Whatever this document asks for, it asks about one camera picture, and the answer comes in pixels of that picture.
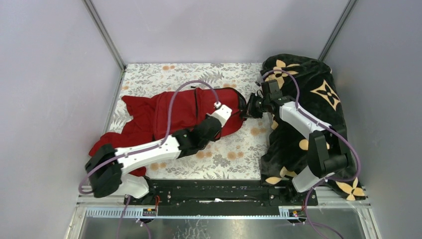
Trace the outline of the red student backpack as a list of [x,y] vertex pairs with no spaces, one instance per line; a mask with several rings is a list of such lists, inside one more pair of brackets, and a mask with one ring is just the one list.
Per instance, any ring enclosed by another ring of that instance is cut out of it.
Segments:
[[[246,99],[234,88],[215,90],[222,104],[232,109],[229,120],[221,130],[221,136],[227,136],[238,131],[244,122],[241,117],[246,108]],[[156,106],[152,118],[153,139],[161,139],[167,130],[168,110],[173,92],[164,92],[154,96]],[[195,88],[180,91],[174,100],[171,112],[170,132],[187,127],[194,127],[202,122],[207,114],[214,112],[214,94],[211,90]]]

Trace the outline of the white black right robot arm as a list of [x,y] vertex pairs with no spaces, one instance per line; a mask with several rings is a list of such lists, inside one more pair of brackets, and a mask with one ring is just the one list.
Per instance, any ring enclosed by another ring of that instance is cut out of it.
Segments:
[[305,199],[305,191],[351,165],[346,128],[333,127],[306,111],[293,97],[284,96],[276,80],[261,83],[261,90],[250,95],[243,112],[245,118],[254,119],[263,113],[274,114],[277,121],[288,123],[309,142],[307,166],[285,192],[288,203],[298,205]]

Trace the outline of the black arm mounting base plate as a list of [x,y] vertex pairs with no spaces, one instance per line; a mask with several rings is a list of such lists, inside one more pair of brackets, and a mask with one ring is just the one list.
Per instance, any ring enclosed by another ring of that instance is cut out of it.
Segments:
[[260,180],[158,180],[148,182],[149,193],[125,198],[131,206],[152,206],[159,216],[279,216],[279,209],[316,206],[316,193],[294,192],[290,181],[274,186]]

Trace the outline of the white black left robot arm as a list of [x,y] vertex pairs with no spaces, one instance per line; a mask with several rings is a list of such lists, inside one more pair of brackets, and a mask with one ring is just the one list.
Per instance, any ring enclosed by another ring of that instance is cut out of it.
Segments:
[[208,115],[192,129],[178,130],[162,141],[124,148],[101,146],[85,164],[90,193],[103,198],[122,189],[141,204],[150,204],[154,200],[153,189],[145,178],[137,178],[131,172],[151,163],[196,154],[219,135],[226,122],[225,118]]

